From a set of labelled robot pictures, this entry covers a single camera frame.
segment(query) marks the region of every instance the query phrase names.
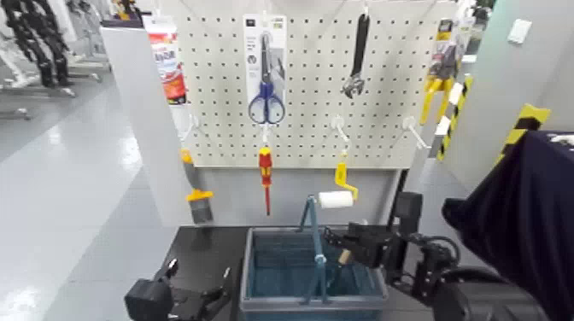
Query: white pegboard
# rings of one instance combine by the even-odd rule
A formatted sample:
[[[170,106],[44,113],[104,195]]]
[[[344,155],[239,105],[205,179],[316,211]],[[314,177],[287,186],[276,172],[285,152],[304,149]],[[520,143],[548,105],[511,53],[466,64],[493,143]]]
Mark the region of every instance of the white pegboard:
[[[409,168],[415,140],[403,131],[419,117],[436,29],[452,17],[451,1],[368,1],[362,95],[340,93],[354,55],[362,1],[167,0],[180,36],[190,111],[200,129],[188,145],[198,166],[257,167],[261,128],[247,115],[243,62],[244,14],[287,16],[286,116],[269,137],[273,166],[333,168],[344,147],[331,119],[345,119],[351,168]]]

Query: yellow and black striped post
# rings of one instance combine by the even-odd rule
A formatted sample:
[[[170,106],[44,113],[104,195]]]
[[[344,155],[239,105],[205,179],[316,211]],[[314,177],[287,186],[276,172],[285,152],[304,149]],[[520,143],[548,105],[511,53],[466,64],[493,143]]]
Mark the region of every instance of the yellow and black striped post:
[[[448,127],[447,135],[445,135],[442,139],[441,148],[438,150],[438,154],[436,155],[437,159],[440,161],[444,160],[444,153],[447,151],[448,146],[450,145],[450,141],[453,138],[453,132],[456,130],[456,126],[459,124],[460,112],[465,106],[466,95],[468,95],[468,91],[471,89],[473,80],[474,78],[470,74],[465,76],[465,84],[462,87],[462,93],[460,94],[459,101],[456,105],[454,105],[453,116],[450,118],[450,126]]]
[[[537,131],[538,128],[540,128],[540,126],[548,119],[550,112],[550,109],[536,108],[532,105],[525,104],[520,111],[516,125],[510,131],[510,134],[508,134],[501,154],[498,155],[498,158],[495,161],[495,165],[504,158],[504,155],[510,152],[514,147],[514,144],[518,142],[526,131]]]

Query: adjustable wrench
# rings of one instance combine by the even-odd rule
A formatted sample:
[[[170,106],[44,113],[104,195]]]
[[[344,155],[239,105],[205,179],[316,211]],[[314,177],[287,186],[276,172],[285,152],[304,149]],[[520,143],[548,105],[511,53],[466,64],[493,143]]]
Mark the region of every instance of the adjustable wrench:
[[[360,70],[363,67],[363,58],[365,57],[366,36],[369,33],[369,23],[371,20],[368,15],[362,14],[357,21],[357,39],[354,43],[354,61],[353,70],[350,77],[343,84],[341,92],[345,96],[353,99],[353,94],[360,95],[365,87],[365,80],[360,78]]]

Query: scissors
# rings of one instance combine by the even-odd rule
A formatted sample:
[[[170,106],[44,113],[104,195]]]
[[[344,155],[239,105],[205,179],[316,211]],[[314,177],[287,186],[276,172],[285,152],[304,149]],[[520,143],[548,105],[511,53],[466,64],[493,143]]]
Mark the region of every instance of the scissors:
[[[285,106],[273,92],[269,35],[261,36],[261,82],[259,94],[249,104],[249,117],[257,124],[277,124],[285,116]]]

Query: yellow handle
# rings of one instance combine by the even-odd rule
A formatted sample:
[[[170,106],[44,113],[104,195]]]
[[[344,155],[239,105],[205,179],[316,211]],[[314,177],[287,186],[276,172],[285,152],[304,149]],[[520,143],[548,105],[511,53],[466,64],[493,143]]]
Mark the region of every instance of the yellow handle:
[[[213,196],[214,193],[211,191],[193,190],[191,194],[187,195],[186,199],[187,201],[199,201]]]
[[[353,199],[355,201],[359,198],[359,189],[347,184],[347,164],[343,162],[337,164],[337,170],[335,171],[335,184],[346,190],[350,190],[353,193]]]
[[[441,122],[442,116],[447,112],[448,100],[450,98],[450,91],[453,89],[453,83],[452,78],[444,80],[444,95],[442,96],[441,108],[438,110],[438,114],[436,114],[437,124]]]
[[[435,95],[435,92],[441,87],[442,79],[434,79],[431,85],[426,85],[425,88],[428,88],[425,95],[425,103],[423,104],[423,113],[420,115],[420,124],[424,125],[426,123],[427,118],[429,117],[429,110],[431,108],[432,97]]]

